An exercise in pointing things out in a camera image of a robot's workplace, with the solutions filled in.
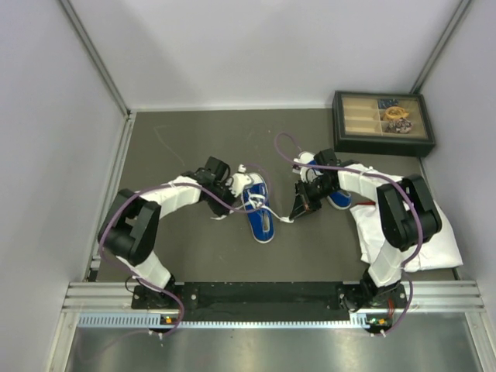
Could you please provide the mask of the blue sneaker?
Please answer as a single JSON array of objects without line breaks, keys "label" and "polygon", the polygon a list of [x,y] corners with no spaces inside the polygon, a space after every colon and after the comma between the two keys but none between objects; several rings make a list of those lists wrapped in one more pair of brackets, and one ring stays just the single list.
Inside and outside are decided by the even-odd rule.
[{"label": "blue sneaker", "polygon": [[[248,194],[261,194],[268,197],[267,184],[258,173],[250,173],[254,183],[251,188],[247,188],[241,194],[241,202],[244,203]],[[258,213],[247,215],[253,238],[258,243],[269,243],[274,238],[273,216],[269,212],[260,211]]]},{"label": "blue sneaker", "polygon": [[[292,171],[295,174],[298,174],[300,176],[301,181],[308,183],[311,181],[314,181],[319,175],[322,173],[313,168],[313,167],[308,167],[308,164],[310,165],[316,165],[316,161],[314,159],[315,154],[308,152],[308,151],[302,151],[299,153],[297,158],[294,158],[294,161],[304,164],[305,166],[298,166],[294,165],[292,167]],[[326,197],[326,200],[328,203],[335,209],[337,210],[346,210],[350,208],[352,204],[352,196],[348,191],[344,190],[338,190],[334,191],[330,195]]]}]

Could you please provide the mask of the white shoelace of sneaker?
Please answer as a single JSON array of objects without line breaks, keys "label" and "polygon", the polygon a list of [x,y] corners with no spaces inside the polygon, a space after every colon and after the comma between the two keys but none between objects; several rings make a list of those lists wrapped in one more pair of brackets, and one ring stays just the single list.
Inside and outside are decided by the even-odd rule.
[{"label": "white shoelace of sneaker", "polygon": [[212,217],[213,220],[220,221],[233,213],[252,215],[260,211],[269,212],[273,217],[283,223],[292,224],[293,219],[279,216],[271,207],[266,205],[268,197],[261,194],[248,194],[247,200],[238,207],[227,206],[228,214],[221,217]]}]

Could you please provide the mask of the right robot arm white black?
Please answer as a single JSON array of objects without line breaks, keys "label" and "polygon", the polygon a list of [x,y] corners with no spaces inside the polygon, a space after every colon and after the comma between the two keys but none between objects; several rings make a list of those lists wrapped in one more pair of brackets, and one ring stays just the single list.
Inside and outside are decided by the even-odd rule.
[{"label": "right robot arm white black", "polygon": [[359,194],[376,205],[384,242],[357,289],[344,293],[342,301],[350,311],[382,305],[400,287],[404,254],[409,249],[418,253],[443,227],[424,178],[387,175],[353,160],[342,163],[331,149],[311,156],[300,153],[292,163],[300,179],[291,219],[318,211],[321,200],[335,191]]}]

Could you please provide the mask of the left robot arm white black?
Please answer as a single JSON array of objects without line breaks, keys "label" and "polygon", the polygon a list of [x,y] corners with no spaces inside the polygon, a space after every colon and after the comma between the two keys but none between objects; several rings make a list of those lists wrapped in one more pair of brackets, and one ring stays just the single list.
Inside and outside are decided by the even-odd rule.
[{"label": "left robot arm white black", "polygon": [[100,253],[110,253],[138,282],[137,308],[168,308],[175,300],[174,275],[154,251],[160,220],[178,209],[207,202],[224,217],[238,192],[232,189],[230,166],[209,157],[205,166],[145,191],[120,190],[97,235]]}]

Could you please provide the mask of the black compartment display box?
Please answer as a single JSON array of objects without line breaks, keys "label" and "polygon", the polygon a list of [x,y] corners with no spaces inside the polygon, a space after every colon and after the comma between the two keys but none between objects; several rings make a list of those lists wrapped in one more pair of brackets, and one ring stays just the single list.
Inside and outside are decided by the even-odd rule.
[{"label": "black compartment display box", "polygon": [[[397,99],[413,123],[409,134],[386,133],[390,120],[384,119],[377,100]],[[335,150],[344,153],[372,153],[426,157],[436,138],[425,99],[418,94],[388,94],[336,91],[332,98],[332,135]]]}]

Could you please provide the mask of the floral item in box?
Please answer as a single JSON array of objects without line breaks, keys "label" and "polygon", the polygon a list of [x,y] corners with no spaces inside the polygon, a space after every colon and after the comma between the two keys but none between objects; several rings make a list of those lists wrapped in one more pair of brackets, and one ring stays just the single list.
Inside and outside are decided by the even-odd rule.
[{"label": "floral item in box", "polygon": [[384,131],[393,134],[409,134],[413,126],[413,123],[405,118],[393,119],[387,123]]}]

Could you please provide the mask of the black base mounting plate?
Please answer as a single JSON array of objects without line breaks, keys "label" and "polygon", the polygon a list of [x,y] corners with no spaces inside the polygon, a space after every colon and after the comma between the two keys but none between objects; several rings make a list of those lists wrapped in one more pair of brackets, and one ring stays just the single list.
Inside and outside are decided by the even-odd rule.
[{"label": "black base mounting plate", "polygon": [[372,298],[357,282],[186,282],[172,293],[189,322],[283,322],[346,320],[349,311],[380,313],[407,303],[403,285]]}]

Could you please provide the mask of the yellow item in box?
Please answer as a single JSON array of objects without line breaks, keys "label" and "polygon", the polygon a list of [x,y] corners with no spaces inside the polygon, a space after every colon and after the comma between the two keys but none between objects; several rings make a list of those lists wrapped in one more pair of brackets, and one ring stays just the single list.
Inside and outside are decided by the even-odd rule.
[{"label": "yellow item in box", "polygon": [[406,119],[408,116],[409,112],[401,106],[391,106],[384,111],[385,120]]}]

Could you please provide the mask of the blue patterned item in box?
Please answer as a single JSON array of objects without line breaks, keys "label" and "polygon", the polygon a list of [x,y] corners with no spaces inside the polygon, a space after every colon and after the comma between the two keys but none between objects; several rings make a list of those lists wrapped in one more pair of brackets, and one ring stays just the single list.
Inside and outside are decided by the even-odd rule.
[{"label": "blue patterned item in box", "polygon": [[377,100],[377,105],[380,110],[386,110],[390,107],[398,106],[399,101],[397,99],[381,98]]}]

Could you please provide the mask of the white folded shirt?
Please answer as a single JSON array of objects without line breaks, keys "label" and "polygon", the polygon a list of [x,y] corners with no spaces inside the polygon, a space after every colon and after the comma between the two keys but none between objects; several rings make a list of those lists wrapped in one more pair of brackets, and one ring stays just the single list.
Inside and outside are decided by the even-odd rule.
[{"label": "white folded shirt", "polygon": [[[386,181],[378,177],[367,177],[365,174],[379,172],[371,167],[362,164],[353,164],[351,169],[359,172],[339,172],[339,181],[344,184],[347,191],[356,192],[367,199],[374,197],[375,188],[385,184]],[[406,264],[407,272],[420,270],[437,270],[458,267],[463,264],[459,248],[453,233],[453,228],[437,205],[436,209],[441,218],[442,228],[430,241],[423,243],[419,254]],[[377,259],[377,256],[384,245],[385,237],[381,227],[380,211],[375,206],[353,206],[350,213],[355,220],[358,234],[361,260],[370,264]]]}]

